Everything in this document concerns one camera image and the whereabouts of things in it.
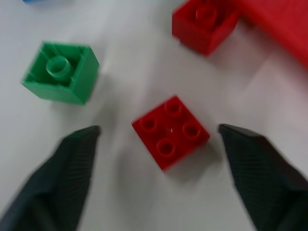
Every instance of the red lego brick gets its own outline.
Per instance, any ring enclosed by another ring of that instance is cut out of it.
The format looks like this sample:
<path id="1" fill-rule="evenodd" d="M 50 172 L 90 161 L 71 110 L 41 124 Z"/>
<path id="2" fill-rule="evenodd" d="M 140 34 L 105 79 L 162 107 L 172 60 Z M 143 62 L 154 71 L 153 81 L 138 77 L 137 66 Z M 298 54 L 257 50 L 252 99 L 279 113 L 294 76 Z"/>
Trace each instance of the red lego brick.
<path id="1" fill-rule="evenodd" d="M 254 24 L 272 35 L 308 68 L 307 0 L 233 0 Z"/>
<path id="2" fill-rule="evenodd" d="M 238 19 L 230 0 L 189 0 L 172 14 L 172 35 L 209 55 L 234 30 Z"/>
<path id="3" fill-rule="evenodd" d="M 132 126 L 162 170 L 210 138 L 177 96 L 140 117 Z"/>

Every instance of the lego duplo brick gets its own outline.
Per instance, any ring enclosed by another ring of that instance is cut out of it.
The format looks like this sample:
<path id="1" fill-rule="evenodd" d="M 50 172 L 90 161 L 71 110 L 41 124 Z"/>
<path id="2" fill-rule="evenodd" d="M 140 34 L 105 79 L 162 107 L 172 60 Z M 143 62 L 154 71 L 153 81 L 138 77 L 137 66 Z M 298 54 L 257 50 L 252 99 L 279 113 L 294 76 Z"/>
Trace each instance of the lego duplo brick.
<path id="1" fill-rule="evenodd" d="M 162 170 L 206 143 L 208 132 L 177 96 L 132 123 Z"/>
<path id="2" fill-rule="evenodd" d="M 172 15 L 172 35 L 209 55 L 234 30 L 238 19 L 230 0 L 189 0 Z"/>
<path id="3" fill-rule="evenodd" d="M 21 83 L 42 99 L 85 104 L 98 70 L 90 46 L 44 42 Z"/>

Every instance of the underside of green brick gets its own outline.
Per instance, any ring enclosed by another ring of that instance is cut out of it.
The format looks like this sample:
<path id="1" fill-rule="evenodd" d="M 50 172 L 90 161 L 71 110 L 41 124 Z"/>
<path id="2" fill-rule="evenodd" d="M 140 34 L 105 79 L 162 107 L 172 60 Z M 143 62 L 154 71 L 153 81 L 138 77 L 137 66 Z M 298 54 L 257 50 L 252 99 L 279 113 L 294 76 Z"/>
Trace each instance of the underside of green brick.
<path id="1" fill-rule="evenodd" d="M 52 76 L 61 73 L 61 67 L 52 67 L 52 73 L 47 70 L 47 64 L 55 58 L 69 63 L 66 82 Z M 99 63 L 90 46 L 44 42 L 21 83 L 42 99 L 85 104 L 95 84 L 98 69 Z"/>

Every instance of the textured gripper pad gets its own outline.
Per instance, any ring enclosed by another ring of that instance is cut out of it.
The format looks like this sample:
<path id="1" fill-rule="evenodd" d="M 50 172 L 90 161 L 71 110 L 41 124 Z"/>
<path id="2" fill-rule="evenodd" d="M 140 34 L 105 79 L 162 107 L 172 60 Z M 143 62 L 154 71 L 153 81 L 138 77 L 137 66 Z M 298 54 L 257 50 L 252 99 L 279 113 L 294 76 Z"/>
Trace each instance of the textured gripper pad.
<path id="1" fill-rule="evenodd" d="M 294 206 L 305 198 L 308 183 L 265 137 L 225 124 L 218 130 L 235 187 L 258 231 L 277 230 L 291 209 L 300 214 L 308 211 L 308 207 L 299 210 Z M 294 231 L 295 224 L 289 225 Z"/>
<path id="2" fill-rule="evenodd" d="M 26 182 L 4 214 L 0 231 L 74 231 L 95 156 L 98 126 L 72 133 Z"/>

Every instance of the green brick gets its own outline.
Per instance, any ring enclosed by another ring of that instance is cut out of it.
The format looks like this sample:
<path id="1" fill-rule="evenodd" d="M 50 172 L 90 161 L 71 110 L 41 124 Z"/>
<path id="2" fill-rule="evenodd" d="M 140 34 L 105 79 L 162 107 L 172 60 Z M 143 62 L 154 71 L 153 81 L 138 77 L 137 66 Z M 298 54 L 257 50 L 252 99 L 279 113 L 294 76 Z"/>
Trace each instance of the green brick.
<path id="1" fill-rule="evenodd" d="M 44 42 L 21 83 L 42 99 L 85 104 L 99 66 L 90 46 Z"/>

